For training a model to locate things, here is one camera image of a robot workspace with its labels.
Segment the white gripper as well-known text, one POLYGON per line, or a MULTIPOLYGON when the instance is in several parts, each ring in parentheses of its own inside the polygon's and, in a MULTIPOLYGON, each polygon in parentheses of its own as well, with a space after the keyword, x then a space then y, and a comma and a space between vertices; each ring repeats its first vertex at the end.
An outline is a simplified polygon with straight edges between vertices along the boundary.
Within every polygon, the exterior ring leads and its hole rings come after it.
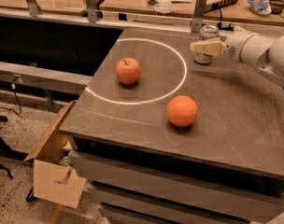
POLYGON ((225 39, 225 43, 218 38, 199 40, 191 42, 190 50, 210 56, 220 56, 224 53, 227 59, 234 62, 253 63, 258 55, 254 52, 252 38, 257 35, 257 33, 245 31, 241 26, 236 25, 234 32, 225 39))

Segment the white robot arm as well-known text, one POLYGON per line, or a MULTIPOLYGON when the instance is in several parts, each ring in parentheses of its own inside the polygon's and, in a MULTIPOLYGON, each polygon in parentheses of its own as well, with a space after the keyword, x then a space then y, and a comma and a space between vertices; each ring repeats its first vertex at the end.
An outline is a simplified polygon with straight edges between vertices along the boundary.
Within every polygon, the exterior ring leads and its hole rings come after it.
POLYGON ((284 35, 260 35, 235 26, 224 41, 219 38, 190 44, 193 53, 224 55, 228 60, 251 66, 257 73, 284 87, 284 35))

